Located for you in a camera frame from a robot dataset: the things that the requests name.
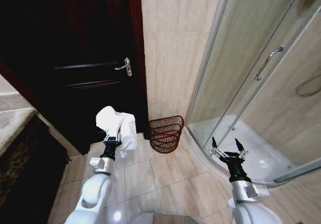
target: white towel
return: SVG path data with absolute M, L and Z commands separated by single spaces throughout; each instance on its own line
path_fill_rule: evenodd
M 96 125 L 106 132 L 107 135 L 115 137 L 120 127 L 120 140 L 122 144 L 116 148 L 124 158 L 124 150 L 137 148 L 136 124 L 134 115 L 118 113 L 113 107 L 104 107 L 96 116 Z

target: white shower base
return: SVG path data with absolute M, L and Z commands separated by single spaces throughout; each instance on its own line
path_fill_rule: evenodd
M 226 130 L 232 124 L 235 117 L 236 116 L 234 115 L 229 115 L 223 119 L 214 132 L 214 138 L 216 140 L 220 140 L 224 137 Z M 219 118 L 201 121 L 189 125 L 189 128 L 192 130 L 194 136 L 199 139 L 199 143 L 203 145 L 211 135 L 209 128 L 211 127 L 213 131 L 218 121 Z M 222 151 L 238 152 L 235 138 L 238 139 L 244 149 L 249 151 L 246 155 L 246 160 L 243 163 L 243 169 L 253 181 L 269 182 L 274 177 L 296 167 L 290 160 L 283 156 L 277 149 L 259 136 L 243 121 L 238 120 L 234 128 L 235 130 L 228 133 L 223 142 L 219 145 L 219 148 Z M 212 156 L 213 160 L 227 169 L 225 163 L 212 155 L 210 151 L 212 148 L 211 138 L 207 141 L 204 148 L 206 152 Z

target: door lever handle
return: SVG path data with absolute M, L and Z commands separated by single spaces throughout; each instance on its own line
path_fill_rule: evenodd
M 131 72 L 131 66 L 130 66 L 130 60 L 128 57 L 125 58 L 125 65 L 121 66 L 121 67 L 116 67 L 115 70 L 121 70 L 121 69 L 124 69 L 126 68 L 127 70 L 127 75 L 128 77 L 131 77 L 132 76 L 132 72 Z

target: shower door handle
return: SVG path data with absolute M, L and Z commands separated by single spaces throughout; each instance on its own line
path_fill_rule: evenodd
M 271 54 L 267 57 L 267 59 L 265 60 L 265 62 L 263 63 L 263 65 L 261 66 L 260 70 L 258 71 L 258 73 L 255 75 L 255 80 L 256 81 L 260 81 L 262 79 L 262 72 L 265 69 L 266 65 L 269 63 L 269 61 L 271 60 L 271 58 L 278 52 L 283 51 L 283 46 L 279 46 L 278 48 L 276 48 L 273 52 L 271 52 Z

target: dark cabinet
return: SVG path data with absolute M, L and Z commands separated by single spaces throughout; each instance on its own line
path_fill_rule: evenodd
M 4 223 L 47 223 L 67 164 L 65 157 L 66 149 L 34 116 L 0 157 Z

